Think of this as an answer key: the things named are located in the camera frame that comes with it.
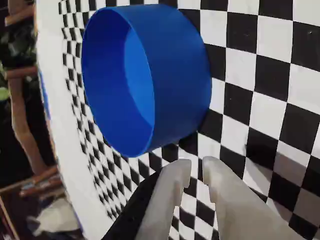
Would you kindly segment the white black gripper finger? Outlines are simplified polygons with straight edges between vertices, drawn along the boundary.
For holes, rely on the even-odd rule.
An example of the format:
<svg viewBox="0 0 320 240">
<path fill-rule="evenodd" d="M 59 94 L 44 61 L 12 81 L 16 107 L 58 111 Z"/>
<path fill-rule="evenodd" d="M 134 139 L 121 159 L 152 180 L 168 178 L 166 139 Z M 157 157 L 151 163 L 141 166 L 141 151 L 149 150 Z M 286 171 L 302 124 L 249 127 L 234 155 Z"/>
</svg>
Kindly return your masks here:
<svg viewBox="0 0 320 240">
<path fill-rule="evenodd" d="M 182 158 L 142 181 L 103 239 L 167 240 L 191 170 L 192 161 Z"/>
</svg>

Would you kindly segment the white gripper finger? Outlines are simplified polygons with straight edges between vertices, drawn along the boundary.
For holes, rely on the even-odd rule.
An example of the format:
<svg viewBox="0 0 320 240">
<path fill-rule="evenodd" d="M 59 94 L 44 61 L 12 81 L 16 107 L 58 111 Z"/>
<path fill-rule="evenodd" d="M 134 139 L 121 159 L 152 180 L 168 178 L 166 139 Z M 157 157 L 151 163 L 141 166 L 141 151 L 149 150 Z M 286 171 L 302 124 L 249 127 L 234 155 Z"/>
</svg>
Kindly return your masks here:
<svg viewBox="0 0 320 240">
<path fill-rule="evenodd" d="M 302 239 L 223 161 L 206 156 L 202 160 L 202 171 L 210 201 L 215 204 L 219 239 Z"/>
</svg>

